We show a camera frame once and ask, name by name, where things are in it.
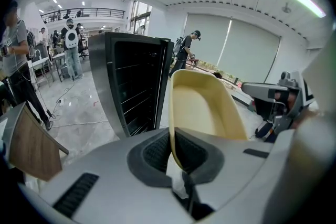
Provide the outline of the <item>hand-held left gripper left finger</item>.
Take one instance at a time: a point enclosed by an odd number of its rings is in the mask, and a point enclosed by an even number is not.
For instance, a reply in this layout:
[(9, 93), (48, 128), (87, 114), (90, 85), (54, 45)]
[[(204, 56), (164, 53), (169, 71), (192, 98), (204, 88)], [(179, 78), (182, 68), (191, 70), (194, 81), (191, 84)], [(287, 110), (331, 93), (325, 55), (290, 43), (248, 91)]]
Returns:
[(192, 224), (171, 187), (152, 187), (140, 181), (128, 166), (129, 152), (146, 140), (168, 138), (167, 129), (149, 131), (105, 144), (63, 168), (41, 192), (54, 207), (85, 173), (98, 177), (71, 216), (79, 224)]

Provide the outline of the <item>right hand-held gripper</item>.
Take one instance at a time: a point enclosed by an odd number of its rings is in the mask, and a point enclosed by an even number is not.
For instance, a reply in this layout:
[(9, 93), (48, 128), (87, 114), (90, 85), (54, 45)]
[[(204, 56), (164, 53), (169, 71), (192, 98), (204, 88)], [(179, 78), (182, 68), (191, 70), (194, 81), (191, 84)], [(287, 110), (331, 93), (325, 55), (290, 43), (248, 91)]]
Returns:
[(281, 74), (278, 85), (244, 82), (264, 120), (281, 116), (273, 139), (302, 123), (312, 122), (317, 134), (329, 127), (336, 135), (336, 41), (331, 41), (300, 71)]

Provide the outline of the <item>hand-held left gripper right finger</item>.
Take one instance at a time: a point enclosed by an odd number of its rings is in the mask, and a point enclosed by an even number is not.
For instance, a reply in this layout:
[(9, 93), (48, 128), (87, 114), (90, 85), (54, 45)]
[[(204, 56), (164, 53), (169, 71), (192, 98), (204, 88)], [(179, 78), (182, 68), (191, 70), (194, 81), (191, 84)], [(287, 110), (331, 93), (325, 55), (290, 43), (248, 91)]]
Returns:
[(188, 198), (176, 201), (178, 223), (278, 224), (275, 193), (293, 131), (274, 143), (230, 140), (188, 129), (175, 132)]

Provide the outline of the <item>cream plastic tray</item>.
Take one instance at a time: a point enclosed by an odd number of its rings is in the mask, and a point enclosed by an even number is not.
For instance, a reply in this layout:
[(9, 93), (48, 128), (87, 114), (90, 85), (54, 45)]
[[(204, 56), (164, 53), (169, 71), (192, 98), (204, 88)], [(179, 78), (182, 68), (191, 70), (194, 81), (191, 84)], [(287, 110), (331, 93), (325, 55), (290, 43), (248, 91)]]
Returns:
[(215, 76), (191, 70), (173, 73), (170, 83), (169, 133), (172, 154), (178, 166), (177, 129), (188, 129), (229, 141), (247, 140), (237, 105), (226, 87)]

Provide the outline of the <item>black mini fridge cabinet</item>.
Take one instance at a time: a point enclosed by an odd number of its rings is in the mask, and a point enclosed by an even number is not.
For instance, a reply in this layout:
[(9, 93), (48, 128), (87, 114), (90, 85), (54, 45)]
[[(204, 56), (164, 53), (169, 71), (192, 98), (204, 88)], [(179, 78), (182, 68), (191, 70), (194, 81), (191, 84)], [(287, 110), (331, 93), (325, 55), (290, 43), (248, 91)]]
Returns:
[(136, 34), (89, 38), (96, 91), (118, 138), (159, 128), (173, 47), (170, 39)]

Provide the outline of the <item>grey roller blind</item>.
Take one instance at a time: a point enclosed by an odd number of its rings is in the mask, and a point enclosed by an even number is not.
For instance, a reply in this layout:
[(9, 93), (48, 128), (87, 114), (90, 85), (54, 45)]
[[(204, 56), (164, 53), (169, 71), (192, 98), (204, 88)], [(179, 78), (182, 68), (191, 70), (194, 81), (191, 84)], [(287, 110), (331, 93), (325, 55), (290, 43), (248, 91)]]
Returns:
[(200, 31), (201, 39), (191, 45), (191, 52), (200, 61), (217, 65), (229, 28), (230, 18), (214, 15), (188, 14), (184, 34)]
[(218, 68), (243, 82), (264, 82), (280, 38), (240, 20), (232, 20)]

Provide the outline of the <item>dark wood panelled cabinet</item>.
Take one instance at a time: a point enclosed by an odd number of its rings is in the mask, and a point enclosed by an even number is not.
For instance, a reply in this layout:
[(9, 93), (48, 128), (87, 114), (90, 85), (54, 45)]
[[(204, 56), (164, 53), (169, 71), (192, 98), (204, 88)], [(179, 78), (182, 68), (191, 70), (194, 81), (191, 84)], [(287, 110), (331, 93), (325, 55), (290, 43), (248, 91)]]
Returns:
[(3, 158), (10, 168), (16, 167), (46, 182), (62, 171), (60, 152), (69, 154), (36, 121), (26, 103), (0, 117), (0, 142), (4, 145)]

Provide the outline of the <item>white table with faucet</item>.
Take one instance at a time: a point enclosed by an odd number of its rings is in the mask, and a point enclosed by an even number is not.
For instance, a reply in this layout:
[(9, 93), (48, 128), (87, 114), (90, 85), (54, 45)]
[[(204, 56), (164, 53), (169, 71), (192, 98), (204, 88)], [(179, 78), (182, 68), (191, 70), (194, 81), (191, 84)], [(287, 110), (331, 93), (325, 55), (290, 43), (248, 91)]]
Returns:
[(52, 83), (55, 81), (55, 77), (54, 70), (48, 56), (45, 58), (40, 57), (38, 60), (29, 61), (28, 66), (32, 82), (36, 89), (44, 85), (51, 87)]

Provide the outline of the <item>white round backpack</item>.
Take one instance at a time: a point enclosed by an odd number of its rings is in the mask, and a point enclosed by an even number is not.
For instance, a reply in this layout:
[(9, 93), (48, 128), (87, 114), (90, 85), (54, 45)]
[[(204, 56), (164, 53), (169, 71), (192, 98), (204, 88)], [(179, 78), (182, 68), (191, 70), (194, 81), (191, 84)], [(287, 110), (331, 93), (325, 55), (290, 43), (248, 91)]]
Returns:
[(65, 46), (67, 49), (78, 46), (78, 35), (75, 29), (69, 29), (65, 34)]

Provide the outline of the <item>black balcony railing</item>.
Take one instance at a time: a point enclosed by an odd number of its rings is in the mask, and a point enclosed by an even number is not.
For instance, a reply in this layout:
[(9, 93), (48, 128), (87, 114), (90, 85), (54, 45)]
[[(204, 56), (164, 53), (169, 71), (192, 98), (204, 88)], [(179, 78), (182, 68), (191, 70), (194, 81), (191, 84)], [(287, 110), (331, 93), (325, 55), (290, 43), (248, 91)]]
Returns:
[(69, 18), (83, 18), (83, 17), (109, 17), (116, 19), (124, 19), (125, 11), (111, 8), (71, 8), (59, 9), (55, 12), (48, 12), (40, 15), (43, 22), (51, 23), (60, 20), (67, 20)]

